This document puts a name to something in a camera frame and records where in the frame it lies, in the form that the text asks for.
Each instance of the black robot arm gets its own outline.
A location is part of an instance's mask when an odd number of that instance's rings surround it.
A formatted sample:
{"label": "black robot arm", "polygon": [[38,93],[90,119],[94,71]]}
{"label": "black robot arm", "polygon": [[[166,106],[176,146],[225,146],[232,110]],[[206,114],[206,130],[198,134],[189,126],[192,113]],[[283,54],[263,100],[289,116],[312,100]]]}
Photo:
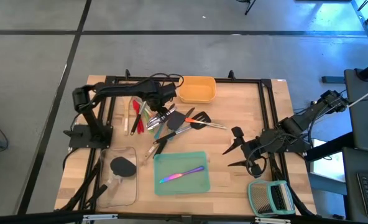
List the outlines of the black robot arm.
{"label": "black robot arm", "polygon": [[[94,91],[95,95],[90,99],[89,92]],[[76,112],[82,114],[88,125],[75,125],[73,130],[64,131],[71,137],[69,146],[72,148],[109,148],[113,127],[104,125],[93,112],[103,99],[110,96],[138,96],[146,102],[152,111],[158,114],[165,114],[168,109],[165,103],[176,97],[176,86],[173,82],[161,85],[159,82],[146,79],[135,84],[113,84],[97,83],[95,85],[85,85],[73,90],[73,106]],[[135,129],[139,116],[133,125]]]}
{"label": "black robot arm", "polygon": [[[89,91],[96,93],[93,99],[90,99]],[[152,111],[163,113],[164,104],[176,97],[176,86],[174,83],[162,86],[159,82],[148,79],[135,84],[85,85],[76,88],[72,93],[75,111],[78,113],[93,109],[101,100],[110,96],[138,96],[147,102]]]}
{"label": "black robot arm", "polygon": [[246,160],[235,162],[229,166],[246,166],[248,169],[256,171],[252,174],[258,177],[262,170],[254,161],[262,158],[261,154],[264,152],[305,152],[309,150],[310,145],[303,140],[303,132],[322,115],[342,112],[348,104],[348,100],[343,98],[342,94],[329,90],[301,114],[284,118],[273,129],[263,129],[260,137],[256,136],[253,140],[245,142],[240,127],[232,128],[232,133],[236,138],[232,146],[223,154],[240,146]]}

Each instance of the black spatula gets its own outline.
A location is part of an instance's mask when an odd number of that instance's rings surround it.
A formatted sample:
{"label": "black spatula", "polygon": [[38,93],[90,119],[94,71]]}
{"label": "black spatula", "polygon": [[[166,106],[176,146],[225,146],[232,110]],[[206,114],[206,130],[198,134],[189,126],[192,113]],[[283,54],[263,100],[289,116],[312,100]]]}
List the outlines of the black spatula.
{"label": "black spatula", "polygon": [[[194,117],[192,117],[192,119],[195,119],[195,120],[198,120],[198,121],[204,121],[204,122],[211,122],[210,117],[204,111],[198,113],[197,115],[195,115]],[[164,136],[164,137],[162,137],[162,138],[154,141],[154,144],[158,144],[158,143],[162,142],[163,140],[168,140],[169,138],[171,138],[171,137],[173,137],[173,136],[175,136],[177,134],[180,134],[180,133],[182,133],[182,132],[184,132],[186,130],[189,130],[191,128],[196,129],[196,130],[199,130],[199,129],[205,127],[205,126],[206,126],[205,124],[191,123],[188,126],[185,126],[183,128],[179,128],[177,131],[172,132],[172,133],[170,133],[170,134],[168,134],[168,135],[166,135],[166,136]]]}
{"label": "black spatula", "polygon": [[191,108],[185,115],[178,111],[174,111],[169,116],[167,127],[172,131],[176,131],[184,123],[185,118],[188,118],[194,110],[195,108]]}

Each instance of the black metal frame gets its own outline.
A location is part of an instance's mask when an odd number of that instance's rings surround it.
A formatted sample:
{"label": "black metal frame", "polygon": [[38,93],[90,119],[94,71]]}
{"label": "black metal frame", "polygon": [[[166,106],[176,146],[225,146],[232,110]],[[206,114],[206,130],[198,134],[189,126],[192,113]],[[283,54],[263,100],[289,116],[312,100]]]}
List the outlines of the black metal frame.
{"label": "black metal frame", "polygon": [[[113,84],[115,83],[115,78],[114,77],[106,77],[105,79],[105,83],[106,84]],[[106,99],[104,99],[103,101],[101,101],[101,104],[99,106],[99,110],[98,110],[98,116],[97,118],[103,122],[103,115],[104,115],[104,109],[105,109],[105,104],[106,104]],[[113,111],[114,111],[114,105],[115,105],[115,97],[112,97],[111,98],[111,102],[109,104],[109,109],[108,109],[108,123],[110,124],[111,121],[112,121],[112,114],[113,114]],[[90,153],[89,153],[89,158],[88,158],[88,163],[86,165],[86,172],[85,172],[85,179],[87,179],[90,175],[90,172],[94,166],[94,157],[96,155],[96,151],[97,149],[96,148],[91,148],[90,149]],[[93,189],[93,194],[94,192],[96,191],[96,189],[98,189],[99,187],[99,180],[100,180],[100,173],[97,174],[96,176],[96,181],[94,182],[94,189]],[[83,195],[81,196],[80,200],[79,200],[79,206],[78,206],[78,210],[83,210],[85,209],[85,203],[86,203],[86,196],[87,196],[87,190],[85,190],[83,192]],[[96,208],[96,204],[92,204],[91,205],[91,210],[95,210]]]}
{"label": "black metal frame", "polygon": [[[131,76],[130,72],[126,70],[124,77],[112,77],[107,76],[107,80],[114,80],[115,83],[119,83],[120,81],[141,81],[148,77],[133,77]],[[155,81],[162,82],[165,80],[165,77],[153,77],[152,78]],[[178,82],[179,78],[172,78],[174,82]],[[247,78],[236,78],[234,72],[231,70],[228,74],[228,78],[215,78],[216,83],[249,83],[249,84],[256,84],[259,90],[259,96],[260,96],[260,105],[261,105],[261,112],[263,117],[263,124],[264,128],[269,128],[269,119],[267,115],[267,107],[265,104],[265,95],[264,95],[264,87],[267,88],[267,92],[269,94],[269,103],[270,108],[272,112],[272,117],[274,124],[278,123],[278,116],[274,101],[274,94],[272,91],[272,84],[270,79],[247,79]],[[111,99],[111,104],[109,106],[108,111],[108,120],[107,124],[112,122],[112,114],[113,114],[113,108],[114,108],[115,98]],[[93,167],[95,153],[91,153],[89,155],[88,159],[88,165],[86,167],[86,170],[91,170]],[[285,156],[282,154],[279,154],[280,161],[281,161],[281,168],[282,168],[282,174],[286,178],[287,182],[289,182],[289,176],[287,172],[287,165],[285,162]],[[96,189],[99,187],[99,178],[100,174],[98,174],[96,180],[96,184],[94,185],[93,193]],[[91,210],[95,211],[95,204],[92,204]],[[142,214],[142,213],[119,213],[119,218],[136,218],[136,219],[152,219],[152,220],[176,220],[176,221],[182,221],[184,218],[190,219],[192,221],[238,221],[238,222],[253,222],[255,220],[254,216],[218,216],[218,215],[170,215],[170,214]]]}

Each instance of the black stand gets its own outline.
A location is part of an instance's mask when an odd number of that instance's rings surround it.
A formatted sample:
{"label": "black stand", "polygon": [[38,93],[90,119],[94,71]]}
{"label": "black stand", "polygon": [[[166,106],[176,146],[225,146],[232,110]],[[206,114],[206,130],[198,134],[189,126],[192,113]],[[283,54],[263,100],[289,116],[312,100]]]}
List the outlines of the black stand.
{"label": "black stand", "polygon": [[252,6],[256,2],[256,0],[253,0],[253,2],[252,2],[252,0],[236,0],[236,1],[239,1],[239,2],[247,2],[247,8],[246,8],[245,16],[251,10]]}
{"label": "black stand", "polygon": [[[357,73],[357,77],[365,82],[368,82],[368,67],[365,69],[359,69],[355,68],[355,71]],[[345,84],[344,77],[331,77],[331,76],[324,76],[322,77],[323,83],[339,83],[339,84]]]}
{"label": "black stand", "polygon": [[306,152],[307,155],[304,157],[304,159],[307,162],[313,162],[326,156],[340,152],[342,151],[343,147],[354,148],[354,136],[352,132],[333,139],[332,141],[328,141],[321,146],[314,147],[313,149],[308,150]]}
{"label": "black stand", "polygon": [[75,125],[72,131],[64,131],[71,137],[72,148],[107,149],[111,145],[112,126],[103,125],[92,109],[82,112],[88,125]]}

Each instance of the black spatula head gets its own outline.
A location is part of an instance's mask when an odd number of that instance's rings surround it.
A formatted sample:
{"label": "black spatula head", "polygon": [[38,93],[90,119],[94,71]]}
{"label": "black spatula head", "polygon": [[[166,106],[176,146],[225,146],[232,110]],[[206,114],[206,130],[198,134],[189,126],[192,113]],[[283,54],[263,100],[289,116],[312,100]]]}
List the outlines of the black spatula head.
{"label": "black spatula head", "polygon": [[170,130],[177,130],[185,121],[185,115],[178,112],[178,111],[173,111],[173,113],[171,113],[169,115],[169,120],[167,121],[167,127]]}
{"label": "black spatula head", "polygon": [[121,177],[131,177],[136,174],[137,170],[136,165],[121,156],[113,159],[109,166],[114,175],[120,175]]}
{"label": "black spatula head", "polygon": [[[197,115],[195,115],[194,117],[192,117],[192,119],[198,120],[198,121],[203,121],[203,122],[211,122],[211,119],[209,118],[208,114],[206,114],[206,112],[202,111],[200,113],[198,113]],[[198,124],[198,123],[191,123],[191,128],[194,129],[201,129],[203,127],[205,127],[205,124]]]}

